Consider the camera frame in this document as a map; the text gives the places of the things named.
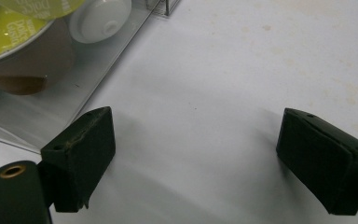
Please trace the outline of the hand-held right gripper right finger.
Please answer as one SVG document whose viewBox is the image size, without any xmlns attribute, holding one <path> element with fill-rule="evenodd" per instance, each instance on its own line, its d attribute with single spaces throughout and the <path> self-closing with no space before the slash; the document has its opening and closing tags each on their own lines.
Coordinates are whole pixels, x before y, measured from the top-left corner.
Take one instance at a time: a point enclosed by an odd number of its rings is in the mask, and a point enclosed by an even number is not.
<svg viewBox="0 0 358 224">
<path fill-rule="evenodd" d="M 357 138 L 311 113 L 286 108 L 276 150 L 328 213 L 357 214 Z"/>
</svg>

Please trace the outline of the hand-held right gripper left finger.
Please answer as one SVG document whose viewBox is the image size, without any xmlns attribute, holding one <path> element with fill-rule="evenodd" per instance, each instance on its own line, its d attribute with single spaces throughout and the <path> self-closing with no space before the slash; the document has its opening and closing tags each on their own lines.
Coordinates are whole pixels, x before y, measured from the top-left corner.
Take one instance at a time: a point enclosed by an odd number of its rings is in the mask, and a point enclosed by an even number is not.
<svg viewBox="0 0 358 224">
<path fill-rule="evenodd" d="M 47 204 L 61 213 L 88 207 L 115 153 L 111 108 L 97 108 L 79 117 L 41 149 L 38 170 Z"/>
</svg>

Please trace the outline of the clear acrylic tray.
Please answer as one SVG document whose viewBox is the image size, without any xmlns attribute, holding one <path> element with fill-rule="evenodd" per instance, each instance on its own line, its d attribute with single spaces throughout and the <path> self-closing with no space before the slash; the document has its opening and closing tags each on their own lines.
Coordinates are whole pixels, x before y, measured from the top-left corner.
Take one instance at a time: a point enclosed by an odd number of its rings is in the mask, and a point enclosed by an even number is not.
<svg viewBox="0 0 358 224">
<path fill-rule="evenodd" d="M 160 0 L 131 0 L 131 14 L 113 36 L 75 43 L 76 63 L 58 83 L 33 95 L 0 91 L 0 142 L 37 152 L 66 128 L 102 82 Z"/>
</svg>

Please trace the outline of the white coffee capsule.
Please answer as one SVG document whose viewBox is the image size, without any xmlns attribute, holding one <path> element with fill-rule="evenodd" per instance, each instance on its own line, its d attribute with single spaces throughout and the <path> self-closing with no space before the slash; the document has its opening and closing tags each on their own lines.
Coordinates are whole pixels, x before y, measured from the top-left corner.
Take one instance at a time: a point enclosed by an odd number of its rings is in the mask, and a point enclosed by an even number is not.
<svg viewBox="0 0 358 224">
<path fill-rule="evenodd" d="M 115 35 L 131 14 L 131 0 L 86 0 L 68 19 L 71 37 L 84 44 Z"/>
</svg>

